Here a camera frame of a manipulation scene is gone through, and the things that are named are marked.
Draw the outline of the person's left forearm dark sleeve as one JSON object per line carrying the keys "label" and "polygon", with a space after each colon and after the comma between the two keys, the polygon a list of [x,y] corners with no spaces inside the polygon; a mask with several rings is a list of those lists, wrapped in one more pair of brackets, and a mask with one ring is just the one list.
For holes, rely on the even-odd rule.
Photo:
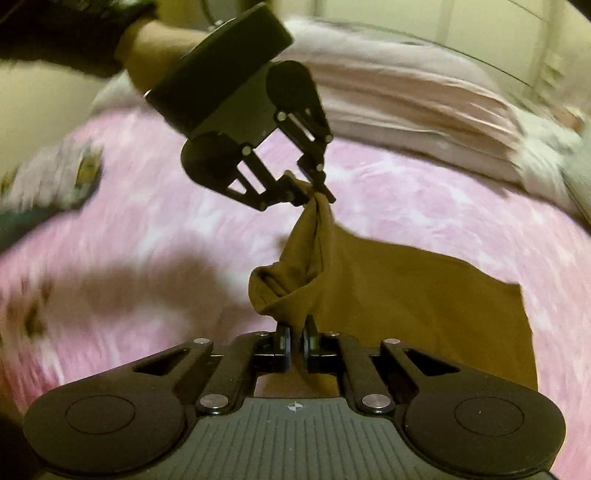
{"label": "person's left forearm dark sleeve", "polygon": [[156,18],[153,1],[3,1],[1,59],[108,78],[122,70],[115,52],[126,30]]}

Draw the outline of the person's left hand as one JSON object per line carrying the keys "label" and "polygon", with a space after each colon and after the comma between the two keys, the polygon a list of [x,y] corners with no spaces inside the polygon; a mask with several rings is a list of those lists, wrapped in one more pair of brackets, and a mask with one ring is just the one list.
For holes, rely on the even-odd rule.
{"label": "person's left hand", "polygon": [[155,19],[142,19],[125,30],[114,58],[127,71],[135,89],[145,94],[207,36],[204,31],[172,27]]}

